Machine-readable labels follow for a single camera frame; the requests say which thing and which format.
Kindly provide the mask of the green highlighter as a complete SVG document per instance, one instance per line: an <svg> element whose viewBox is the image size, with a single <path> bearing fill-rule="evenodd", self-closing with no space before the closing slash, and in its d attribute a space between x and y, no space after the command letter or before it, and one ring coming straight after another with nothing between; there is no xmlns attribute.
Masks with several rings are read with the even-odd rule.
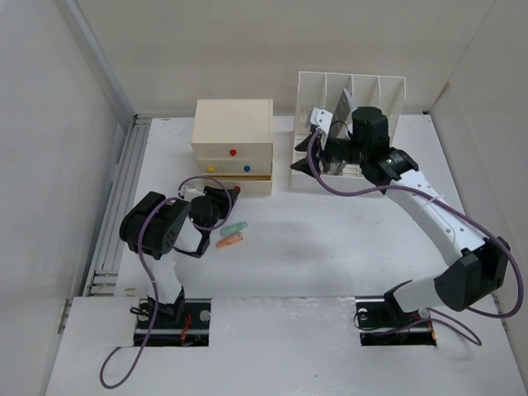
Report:
<svg viewBox="0 0 528 396"><path fill-rule="evenodd" d="M224 227L220 230L220 234L223 236L223 237L229 237L231 235L234 235L236 233L240 233L242 232L244 229L246 229L248 227L248 223L247 222L239 222L239 223L236 223L236 224L231 224L227 227Z"/></svg>

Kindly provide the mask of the grey setup guide booklet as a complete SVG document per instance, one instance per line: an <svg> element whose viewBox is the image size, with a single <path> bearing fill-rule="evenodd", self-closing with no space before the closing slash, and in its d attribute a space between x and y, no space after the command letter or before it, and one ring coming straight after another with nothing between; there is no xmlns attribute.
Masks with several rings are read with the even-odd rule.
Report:
<svg viewBox="0 0 528 396"><path fill-rule="evenodd" d="M356 108L357 105L354 102L351 93L346 88L344 88L337 102L336 110L333 112L331 129L328 133L327 140L352 138L352 123L348 121L348 118ZM330 172L324 173L333 176L340 175L342 173L342 169L335 171L333 168Z"/></svg>

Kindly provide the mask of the orange highlighter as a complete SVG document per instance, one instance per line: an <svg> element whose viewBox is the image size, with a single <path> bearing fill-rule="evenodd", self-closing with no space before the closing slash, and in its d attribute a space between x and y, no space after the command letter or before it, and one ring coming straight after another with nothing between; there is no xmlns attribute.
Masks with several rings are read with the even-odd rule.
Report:
<svg viewBox="0 0 528 396"><path fill-rule="evenodd" d="M238 232L238 233L234 233L234 234L232 234L232 235L230 235L228 237L220 239L216 243L216 247L218 249L222 249L222 248L226 248L228 246L234 245L236 243L240 243L242 241L243 241L243 234Z"/></svg>

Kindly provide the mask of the cream drawer cabinet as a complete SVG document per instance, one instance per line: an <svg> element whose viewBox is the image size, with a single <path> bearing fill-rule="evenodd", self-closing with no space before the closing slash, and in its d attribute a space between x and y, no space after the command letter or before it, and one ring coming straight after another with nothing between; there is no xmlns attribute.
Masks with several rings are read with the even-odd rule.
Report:
<svg viewBox="0 0 528 396"><path fill-rule="evenodd" d="M272 99L200 99L191 137L197 167L246 196L272 191Z"/></svg>

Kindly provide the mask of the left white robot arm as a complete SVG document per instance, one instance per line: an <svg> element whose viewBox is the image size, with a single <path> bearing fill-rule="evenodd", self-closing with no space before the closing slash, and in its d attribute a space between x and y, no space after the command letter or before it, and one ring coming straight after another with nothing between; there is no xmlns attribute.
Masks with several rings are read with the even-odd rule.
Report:
<svg viewBox="0 0 528 396"><path fill-rule="evenodd" d="M225 221L238 199L240 189L207 186L190 201L168 202L165 195L150 191L124 217L120 240L132 252L142 252L155 283L149 287L148 315L156 308L156 322L176 327L185 315L185 291L175 273L180 253L202 257L210 245L210 234Z"/></svg>

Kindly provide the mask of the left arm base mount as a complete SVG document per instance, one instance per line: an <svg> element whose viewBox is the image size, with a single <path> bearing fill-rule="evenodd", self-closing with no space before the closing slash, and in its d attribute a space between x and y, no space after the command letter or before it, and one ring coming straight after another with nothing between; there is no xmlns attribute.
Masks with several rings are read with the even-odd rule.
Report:
<svg viewBox="0 0 528 396"><path fill-rule="evenodd" d="M140 347L147 335L154 301L141 299L130 308L136 316L133 342ZM147 347L207 347L210 339L210 299L186 299L175 304L160 304Z"/></svg>

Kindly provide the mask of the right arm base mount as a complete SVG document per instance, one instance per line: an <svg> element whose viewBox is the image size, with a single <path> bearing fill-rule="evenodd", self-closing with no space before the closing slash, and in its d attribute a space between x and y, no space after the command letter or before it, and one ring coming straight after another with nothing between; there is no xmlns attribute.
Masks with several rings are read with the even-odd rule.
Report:
<svg viewBox="0 0 528 396"><path fill-rule="evenodd" d="M359 330L363 347L436 346L434 327L417 310L404 313L394 298L401 283L383 295L355 297L353 324Z"/></svg>

